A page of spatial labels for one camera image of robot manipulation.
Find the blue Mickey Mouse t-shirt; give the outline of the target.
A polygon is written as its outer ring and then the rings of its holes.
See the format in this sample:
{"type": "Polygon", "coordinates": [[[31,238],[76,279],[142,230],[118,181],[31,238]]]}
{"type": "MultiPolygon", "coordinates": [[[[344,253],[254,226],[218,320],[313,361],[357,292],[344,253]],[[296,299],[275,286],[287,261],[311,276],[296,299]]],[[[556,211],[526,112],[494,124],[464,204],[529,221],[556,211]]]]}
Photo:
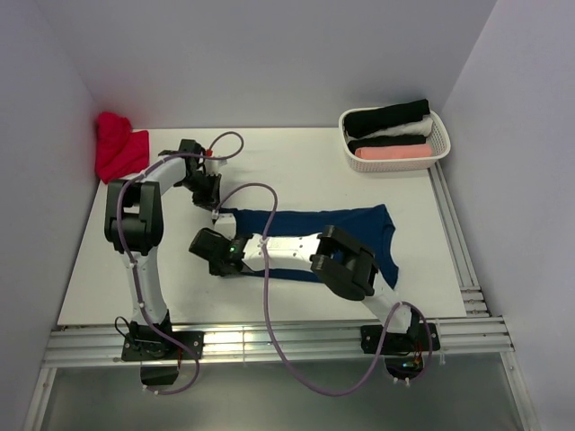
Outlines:
{"type": "MultiPolygon", "coordinates": [[[[270,211],[225,208],[224,214],[233,214],[236,233],[247,235],[262,233],[270,211]]],[[[326,225],[334,225],[356,238],[375,253],[377,265],[386,281],[394,289],[399,268],[391,253],[394,223],[384,204],[375,207],[326,210],[326,211],[278,211],[271,223],[269,236],[302,236],[321,233],[326,225]]],[[[320,283],[311,272],[271,269],[270,278],[320,283]]]]}

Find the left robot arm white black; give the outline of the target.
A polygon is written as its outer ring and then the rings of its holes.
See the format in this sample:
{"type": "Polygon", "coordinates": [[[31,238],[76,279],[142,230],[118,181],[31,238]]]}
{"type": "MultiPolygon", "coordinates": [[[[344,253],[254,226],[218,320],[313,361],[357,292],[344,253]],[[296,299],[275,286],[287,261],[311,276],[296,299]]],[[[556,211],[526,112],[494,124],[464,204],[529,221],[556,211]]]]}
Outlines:
{"type": "Polygon", "coordinates": [[[184,187],[195,206],[212,211],[220,202],[221,173],[227,158],[214,147],[183,139],[176,151],[162,151],[149,167],[107,188],[104,236],[122,257],[128,274],[132,317],[126,344],[154,358],[176,346],[170,312],[163,298],[158,247],[164,237],[163,195],[184,187]]]}

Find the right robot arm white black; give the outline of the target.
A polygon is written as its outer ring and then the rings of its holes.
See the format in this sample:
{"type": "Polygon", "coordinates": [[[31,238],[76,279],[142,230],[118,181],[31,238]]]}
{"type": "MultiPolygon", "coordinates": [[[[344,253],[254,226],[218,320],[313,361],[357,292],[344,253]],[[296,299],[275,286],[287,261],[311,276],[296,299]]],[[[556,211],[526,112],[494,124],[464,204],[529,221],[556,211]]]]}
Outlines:
{"type": "Polygon", "coordinates": [[[307,236],[264,237],[253,233],[229,239],[201,229],[189,252],[208,263],[212,276],[231,277],[273,269],[315,275],[336,296],[362,303],[388,325],[391,344],[409,349],[420,338],[419,318],[389,284],[374,252],[333,225],[307,236]]]}

